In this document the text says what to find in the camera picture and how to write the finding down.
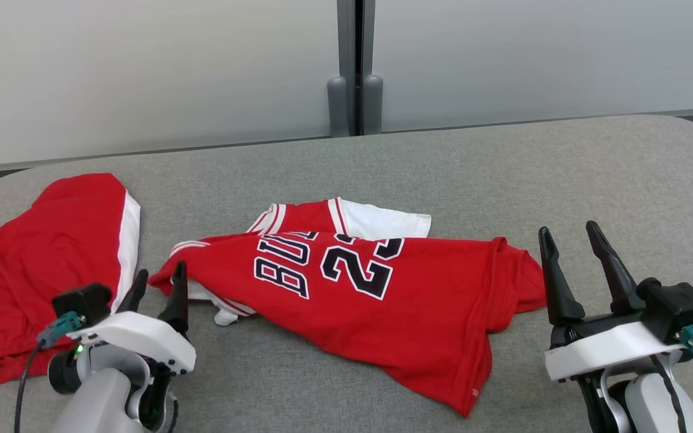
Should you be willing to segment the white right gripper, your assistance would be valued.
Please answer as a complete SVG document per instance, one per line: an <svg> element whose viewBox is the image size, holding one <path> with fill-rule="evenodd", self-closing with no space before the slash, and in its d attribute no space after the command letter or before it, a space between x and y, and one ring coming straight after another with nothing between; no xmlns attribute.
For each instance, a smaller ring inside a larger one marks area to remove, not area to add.
<svg viewBox="0 0 693 433"><path fill-rule="evenodd" d="M640 321L635 313L639 310L639 298L632 275L597 222L588 220L585 229L608 283L611 313L627 316L603 315L582 321L585 308L570 290L549 228L541 227L538 231L541 266L548 321L553 325L550 348L545 351L549 378L574 379L597 370L633 364L655 354L684 350L679 342L664 343Z"/></svg>

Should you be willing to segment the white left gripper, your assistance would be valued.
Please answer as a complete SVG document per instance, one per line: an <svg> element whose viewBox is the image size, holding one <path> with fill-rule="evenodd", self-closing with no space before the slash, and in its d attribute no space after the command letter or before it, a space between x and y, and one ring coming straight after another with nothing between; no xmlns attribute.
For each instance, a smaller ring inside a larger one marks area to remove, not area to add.
<svg viewBox="0 0 693 433"><path fill-rule="evenodd" d="M67 334L83 345L105 342L112 346L162 362L185 375L194 370L196 349L186 339L189 331L189 285L184 261L176 264L171 275L171 292L158 318L137 313L146 294L149 272L138 271L131 288L122 299L117 313L92 327Z"/></svg>

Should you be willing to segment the red basketball jersey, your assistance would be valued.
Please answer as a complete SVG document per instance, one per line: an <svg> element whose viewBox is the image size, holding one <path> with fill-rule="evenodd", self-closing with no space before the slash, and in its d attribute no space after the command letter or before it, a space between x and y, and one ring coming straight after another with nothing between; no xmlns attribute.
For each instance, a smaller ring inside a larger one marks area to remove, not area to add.
<svg viewBox="0 0 693 433"><path fill-rule="evenodd" d="M467 417L490 375L488 335L546 304L541 266L505 238L430 238L431 216L336 197L272 204L239 234L185 241L176 267L228 326L258 313Z"/></svg>

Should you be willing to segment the red shorts with white stripe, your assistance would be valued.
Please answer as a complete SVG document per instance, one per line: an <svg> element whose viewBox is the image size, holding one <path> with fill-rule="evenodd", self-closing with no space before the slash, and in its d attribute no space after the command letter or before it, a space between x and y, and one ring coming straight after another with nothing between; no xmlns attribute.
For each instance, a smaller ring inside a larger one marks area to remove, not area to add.
<svg viewBox="0 0 693 433"><path fill-rule="evenodd" d="M0 384L21 375L56 296L101 283L117 309L137 268L140 214L118 178L92 173L51 183L0 226Z"/></svg>

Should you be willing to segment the grey partition post with feet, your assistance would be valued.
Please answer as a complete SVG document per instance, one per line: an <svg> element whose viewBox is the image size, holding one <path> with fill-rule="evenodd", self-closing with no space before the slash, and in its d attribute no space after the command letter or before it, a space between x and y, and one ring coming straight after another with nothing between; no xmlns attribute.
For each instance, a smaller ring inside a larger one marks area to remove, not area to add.
<svg viewBox="0 0 693 433"><path fill-rule="evenodd" d="M377 0L336 0L339 72L327 82L330 136L383 131L383 78L374 72Z"/></svg>

